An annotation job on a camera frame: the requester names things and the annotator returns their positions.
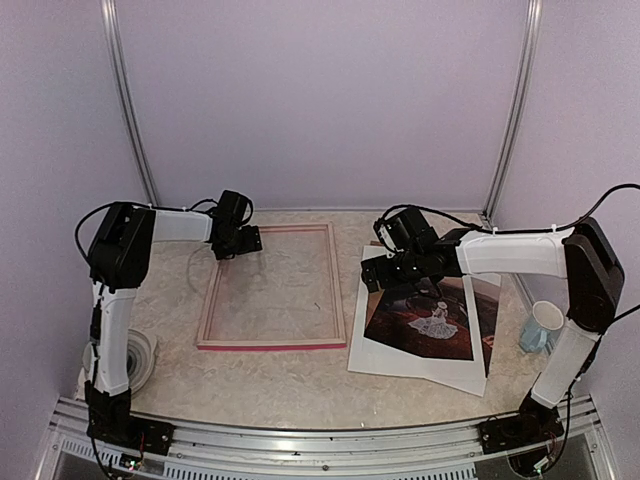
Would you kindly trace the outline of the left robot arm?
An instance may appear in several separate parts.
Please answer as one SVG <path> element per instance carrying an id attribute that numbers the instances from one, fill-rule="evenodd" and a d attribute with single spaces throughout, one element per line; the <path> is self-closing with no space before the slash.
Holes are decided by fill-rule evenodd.
<path id="1" fill-rule="evenodd" d="M 169 446 L 171 424 L 132 415 L 127 373 L 131 311 L 149 271 L 152 246 L 201 242 L 218 260 L 262 249 L 259 230 L 250 223 L 254 206 L 247 196 L 226 190 L 206 205 L 201 211 L 116 201 L 98 209 L 102 222 L 89 248 L 79 250 L 89 267 L 93 294 L 91 366 L 85 382 L 92 439 L 143 451 Z"/>

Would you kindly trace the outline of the white photo mat board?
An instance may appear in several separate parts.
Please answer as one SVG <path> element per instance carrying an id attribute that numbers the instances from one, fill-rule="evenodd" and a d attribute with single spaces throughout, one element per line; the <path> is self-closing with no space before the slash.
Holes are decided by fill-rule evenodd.
<path id="1" fill-rule="evenodd" d="M 484 395 L 488 376 L 482 376 L 481 359 L 466 365 L 456 361 L 413 359 L 403 352 L 366 339 L 364 327 L 368 299 L 375 293 L 369 293 L 364 284 L 359 285 L 348 360 L 350 372 L 426 379 L 474 396 Z"/>

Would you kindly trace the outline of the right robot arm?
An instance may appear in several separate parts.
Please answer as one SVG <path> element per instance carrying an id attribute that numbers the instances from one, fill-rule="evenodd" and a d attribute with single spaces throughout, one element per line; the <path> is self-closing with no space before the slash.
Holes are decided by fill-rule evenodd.
<path id="1" fill-rule="evenodd" d="M 598 221 L 590 215 L 560 226 L 490 230 L 455 221 L 437 234 L 426 207 L 401 204 L 373 224 L 384 253 L 361 261 L 361 280 L 371 293 L 412 286 L 423 279 L 480 274 L 547 277 L 564 284 L 566 323 L 546 366 L 516 413 L 486 420 L 480 432 L 488 450 L 524 446 L 564 434 L 558 406 L 591 367 L 609 328 L 622 319 L 618 305 L 625 272 Z"/>

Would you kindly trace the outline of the dark landscape photo print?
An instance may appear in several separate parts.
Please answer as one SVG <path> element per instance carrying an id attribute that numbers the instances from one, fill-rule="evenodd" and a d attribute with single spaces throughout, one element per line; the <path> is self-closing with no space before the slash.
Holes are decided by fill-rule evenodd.
<path id="1" fill-rule="evenodd" d="M 490 370 L 497 324 L 501 277 L 482 274 L 424 279 L 371 294 L 364 337 L 413 359 L 483 362 Z"/>

